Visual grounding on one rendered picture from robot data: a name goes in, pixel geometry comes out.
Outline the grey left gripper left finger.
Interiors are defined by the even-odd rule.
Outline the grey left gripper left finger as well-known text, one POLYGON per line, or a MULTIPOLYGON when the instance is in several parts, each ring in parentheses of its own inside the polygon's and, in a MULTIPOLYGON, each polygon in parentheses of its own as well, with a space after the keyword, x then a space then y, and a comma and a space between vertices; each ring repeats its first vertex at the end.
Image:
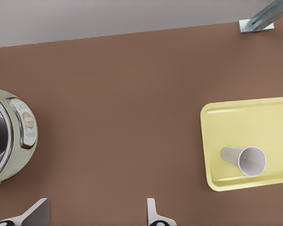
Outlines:
POLYGON ((50 221, 50 199, 41 198, 20 216, 0 221, 0 226, 47 226, 50 221))

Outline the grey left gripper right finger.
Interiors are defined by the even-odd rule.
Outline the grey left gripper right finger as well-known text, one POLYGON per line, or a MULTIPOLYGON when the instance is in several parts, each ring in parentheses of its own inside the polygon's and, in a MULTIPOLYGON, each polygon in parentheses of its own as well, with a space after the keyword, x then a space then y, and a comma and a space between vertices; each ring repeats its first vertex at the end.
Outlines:
POLYGON ((147 198, 147 225, 148 226, 177 226, 177 223, 171 219, 161 216, 157 213, 154 198, 147 198))

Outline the white IKEA cup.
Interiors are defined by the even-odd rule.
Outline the white IKEA cup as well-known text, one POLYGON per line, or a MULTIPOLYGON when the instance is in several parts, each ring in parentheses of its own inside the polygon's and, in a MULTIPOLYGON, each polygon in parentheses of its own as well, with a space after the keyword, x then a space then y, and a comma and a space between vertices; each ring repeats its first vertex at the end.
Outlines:
POLYGON ((225 146, 221 149, 220 156, 247 177, 257 177, 266 169, 266 155, 256 146, 225 146))

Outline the yellow plastic tray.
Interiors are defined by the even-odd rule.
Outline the yellow plastic tray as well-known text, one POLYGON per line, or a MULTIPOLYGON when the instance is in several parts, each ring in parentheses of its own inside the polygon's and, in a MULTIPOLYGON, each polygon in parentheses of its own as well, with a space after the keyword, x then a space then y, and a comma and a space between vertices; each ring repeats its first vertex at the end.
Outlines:
POLYGON ((216 102, 200 112, 206 178, 215 191, 283 183, 283 97, 216 102), (221 158, 225 146, 259 147, 264 172, 248 177, 221 158))

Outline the pale green electric kettle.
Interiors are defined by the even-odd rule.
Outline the pale green electric kettle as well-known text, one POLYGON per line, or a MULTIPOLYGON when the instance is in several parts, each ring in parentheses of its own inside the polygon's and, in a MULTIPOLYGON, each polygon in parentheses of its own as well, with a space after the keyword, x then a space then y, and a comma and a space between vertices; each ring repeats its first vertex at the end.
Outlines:
POLYGON ((29 162, 37 139, 37 122, 30 107, 16 95, 0 89, 0 184, 29 162))

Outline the silver frame post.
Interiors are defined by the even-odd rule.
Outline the silver frame post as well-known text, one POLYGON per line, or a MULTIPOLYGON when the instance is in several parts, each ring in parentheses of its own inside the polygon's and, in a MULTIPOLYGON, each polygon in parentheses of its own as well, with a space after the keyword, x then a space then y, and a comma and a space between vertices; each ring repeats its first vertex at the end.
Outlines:
POLYGON ((250 19, 237 22, 239 33, 250 33, 274 29, 274 21, 283 17, 283 0, 273 0, 250 19))

